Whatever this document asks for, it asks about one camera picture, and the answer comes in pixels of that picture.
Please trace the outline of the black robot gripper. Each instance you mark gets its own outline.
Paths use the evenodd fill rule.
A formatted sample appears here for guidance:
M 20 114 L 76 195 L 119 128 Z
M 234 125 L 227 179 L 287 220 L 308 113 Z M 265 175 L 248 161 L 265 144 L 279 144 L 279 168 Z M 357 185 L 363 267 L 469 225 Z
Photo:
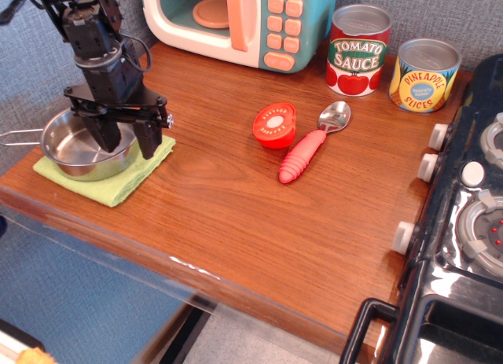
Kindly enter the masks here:
M 144 85 L 143 69 L 121 49 L 89 59 L 75 55 L 74 62 L 85 82 L 67 87 L 64 96 L 95 142 L 111 153 L 121 140 L 118 123 L 133 124 L 143 158 L 151 159 L 162 142 L 162 128 L 172 127 L 174 120 L 166 98 Z

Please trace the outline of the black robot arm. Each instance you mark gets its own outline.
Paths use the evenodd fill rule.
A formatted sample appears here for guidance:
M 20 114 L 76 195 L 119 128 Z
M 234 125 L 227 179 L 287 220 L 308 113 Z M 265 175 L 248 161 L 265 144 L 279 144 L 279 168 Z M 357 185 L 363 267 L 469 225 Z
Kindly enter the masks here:
M 91 137 L 105 152 L 121 139 L 118 125 L 132 126 L 145 159 L 154 156 L 162 130 L 173 117 L 167 100 L 144 84 L 143 68 L 134 47 L 137 39 L 122 30 L 123 14 L 116 0 L 12 0 L 1 12 L 7 25 L 25 2 L 47 12 L 64 42 L 71 45 L 75 65 L 85 82 L 69 86 L 64 96 Z

